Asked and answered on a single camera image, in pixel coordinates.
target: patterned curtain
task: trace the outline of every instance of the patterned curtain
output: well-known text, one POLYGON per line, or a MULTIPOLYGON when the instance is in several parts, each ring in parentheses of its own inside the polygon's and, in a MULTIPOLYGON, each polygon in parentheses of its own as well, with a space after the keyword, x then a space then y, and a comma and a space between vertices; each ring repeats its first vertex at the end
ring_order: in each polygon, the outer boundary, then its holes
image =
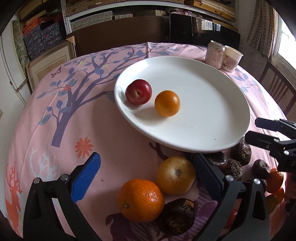
POLYGON ((256 0, 255 13, 247 43, 259 50, 263 56, 269 58, 273 51, 274 38, 274 9, 266 0, 256 0))

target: orange flower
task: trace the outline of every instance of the orange flower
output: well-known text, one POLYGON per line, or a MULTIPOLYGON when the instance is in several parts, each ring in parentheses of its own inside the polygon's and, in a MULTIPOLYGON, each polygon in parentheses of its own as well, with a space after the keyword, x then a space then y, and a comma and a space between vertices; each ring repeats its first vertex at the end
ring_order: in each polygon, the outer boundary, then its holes
POLYGON ((70 88, 71 88, 71 85, 66 85, 66 87, 63 89, 63 91, 66 91, 66 90, 68 90, 70 88))
POLYGON ((76 148, 76 152, 78 152, 77 157, 81 157, 82 154, 82 158, 85 158, 85 154, 87 156, 89 156, 89 151, 92 151, 92 147, 93 145, 90 144, 91 140, 88 140, 88 137, 84 138, 84 140, 82 138, 79 139, 79 142, 77 142, 75 148, 76 148))

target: orange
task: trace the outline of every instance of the orange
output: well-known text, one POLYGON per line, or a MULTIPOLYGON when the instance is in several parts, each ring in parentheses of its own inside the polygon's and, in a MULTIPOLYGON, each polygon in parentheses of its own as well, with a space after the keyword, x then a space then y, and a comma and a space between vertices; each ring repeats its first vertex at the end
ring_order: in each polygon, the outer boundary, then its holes
POLYGON ((267 188, 266 191, 269 193, 275 193, 280 189, 284 181, 284 175, 282 172, 279 172, 277 168, 272 168, 270 170, 270 176, 266 179, 267 188))
POLYGON ((280 188, 275 193, 273 193, 274 196, 276 196, 277 204, 279 205, 285 196, 285 191, 283 188, 280 188))
POLYGON ((167 195, 183 195, 195 179, 195 169, 184 157, 174 156, 166 159, 158 168, 156 183, 167 195))
POLYGON ((155 220, 164 205, 165 200, 160 189, 148 180, 130 180, 117 194, 117 206, 120 212, 135 223, 148 223, 155 220))
POLYGON ((180 99, 174 92, 166 90, 156 96, 154 105, 160 115, 171 117, 179 111, 180 99))
POLYGON ((268 213, 271 214, 277 206, 276 196, 274 196, 274 195, 267 196, 266 197, 266 204, 267 204, 268 213))

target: plate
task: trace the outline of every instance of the plate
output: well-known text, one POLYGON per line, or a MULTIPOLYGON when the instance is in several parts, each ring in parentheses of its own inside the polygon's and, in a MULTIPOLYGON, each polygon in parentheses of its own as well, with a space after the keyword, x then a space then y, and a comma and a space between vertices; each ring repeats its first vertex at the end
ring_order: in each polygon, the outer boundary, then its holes
POLYGON ((118 77, 114 96, 125 119, 148 138, 176 150, 210 153, 236 145, 248 131, 249 104, 239 87, 226 75, 202 62, 175 56, 141 60, 118 77), (125 97, 127 86, 144 79, 152 97, 141 106, 125 97), (156 96, 174 91, 180 99, 179 112, 162 117, 154 107, 156 96))

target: round table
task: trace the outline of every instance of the round table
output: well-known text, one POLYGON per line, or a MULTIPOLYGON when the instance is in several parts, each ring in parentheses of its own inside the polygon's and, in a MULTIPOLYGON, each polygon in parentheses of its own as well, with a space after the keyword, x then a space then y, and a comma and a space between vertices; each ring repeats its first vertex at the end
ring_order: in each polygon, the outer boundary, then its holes
MULTIPOLYGON (((206 48, 192 45, 144 43, 82 56, 49 73, 25 107, 8 155, 5 202, 16 233, 22 236, 25 204, 33 179, 56 180, 83 164, 92 152, 97 152, 101 155, 101 168, 84 199, 77 204, 102 240, 191 240, 217 205, 196 181, 184 195, 196 204, 195 223, 185 234, 169 237, 160 232, 154 222, 133 223, 119 213, 116 194, 125 182, 135 178, 155 181, 156 169, 163 160, 184 154, 136 131, 117 109, 113 88, 119 74, 136 61, 155 56, 181 56, 202 61, 205 53, 206 48)), ((250 130, 286 140, 279 133, 254 125, 257 117, 285 119, 262 85, 239 66, 234 73, 221 72, 245 94, 252 117, 250 130)), ((252 177, 250 167, 259 158, 270 167, 277 166, 266 150, 252 147, 251 163, 243 168, 243 180, 252 177)), ((176 198, 167 196, 165 200, 176 198)), ((54 205, 65 231, 72 234, 56 200, 54 205)), ((283 201, 271 215, 271 236, 284 220, 284 205, 283 201)))

